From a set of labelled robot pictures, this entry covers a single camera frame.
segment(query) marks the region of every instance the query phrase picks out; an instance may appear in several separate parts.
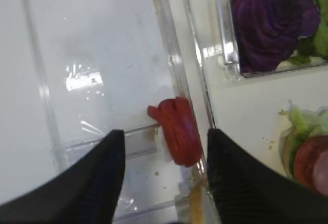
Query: food tray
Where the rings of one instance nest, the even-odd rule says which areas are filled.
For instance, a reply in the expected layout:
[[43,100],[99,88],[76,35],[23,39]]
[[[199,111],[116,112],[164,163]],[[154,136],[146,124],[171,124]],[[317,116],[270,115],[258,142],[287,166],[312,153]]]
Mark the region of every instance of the food tray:
[[[168,0],[1,0],[0,9],[10,49],[3,58],[16,61],[8,68],[21,64],[5,90],[3,115],[22,121],[13,145],[28,141],[17,154],[26,161],[13,168],[30,169],[25,182],[8,174],[4,184],[17,182],[19,191],[13,187],[2,200],[46,183],[109,131],[124,129],[127,167],[114,221],[187,222],[190,188],[204,177],[204,161],[189,169],[174,164],[147,116],[148,105],[189,98]],[[15,88],[30,97],[10,105]]]
[[289,61],[283,61],[274,71],[243,73],[240,67],[231,0],[187,0],[186,4],[194,30],[196,47],[200,53],[199,61],[206,60],[213,55],[222,55],[223,58],[219,64],[226,69],[228,79],[246,80],[250,77],[320,67],[327,64],[323,58],[311,56],[311,63],[309,64],[297,66]]
[[223,130],[256,159],[286,176],[282,165],[283,132],[291,123],[279,115],[292,105],[311,111],[326,106],[327,66],[244,78],[240,74],[230,0],[186,0],[194,34],[203,96],[213,126]]

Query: clear plastic container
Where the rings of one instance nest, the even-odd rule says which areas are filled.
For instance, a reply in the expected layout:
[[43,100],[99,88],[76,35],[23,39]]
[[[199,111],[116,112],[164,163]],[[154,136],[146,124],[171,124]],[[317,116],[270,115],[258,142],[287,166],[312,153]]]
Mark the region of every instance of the clear plastic container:
[[[202,185],[200,205],[206,211],[212,208],[203,187],[204,160],[188,169],[174,164],[161,129],[147,116],[148,105],[157,106],[176,96],[189,98],[168,0],[11,2],[14,13],[7,11],[6,0],[0,3],[1,12],[8,12],[0,26],[7,23],[6,33],[11,35],[7,40],[16,41],[19,49],[20,44],[28,43],[28,50],[15,56],[23,59],[27,52],[26,66],[17,68],[17,76],[12,77],[19,80],[15,83],[23,82],[22,90],[28,87],[26,92],[36,100],[26,97],[20,104],[26,105],[21,115],[26,124],[22,136],[40,133],[49,142],[26,137],[35,141],[30,146],[36,157],[46,153],[48,164],[40,158],[36,164],[48,174],[38,179],[31,175],[30,188],[13,195],[32,190],[36,182],[44,184],[83,157],[108,132],[123,129],[127,166],[115,222],[188,222],[189,194],[196,184]],[[16,27],[20,35],[12,35]],[[6,93],[15,88],[8,87]],[[33,123],[38,129],[33,130]]]
[[186,8],[213,126],[286,176],[282,150],[285,131],[292,124],[278,113],[291,105],[311,111],[326,107],[327,66],[280,69],[274,72],[280,74],[245,78],[238,62],[231,0],[186,0]]

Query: purple cabbage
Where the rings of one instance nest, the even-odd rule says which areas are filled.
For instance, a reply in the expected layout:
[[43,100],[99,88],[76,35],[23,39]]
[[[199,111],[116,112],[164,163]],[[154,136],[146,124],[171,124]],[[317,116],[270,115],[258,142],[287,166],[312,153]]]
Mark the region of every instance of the purple cabbage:
[[233,0],[242,72],[275,70],[320,22],[313,0]]

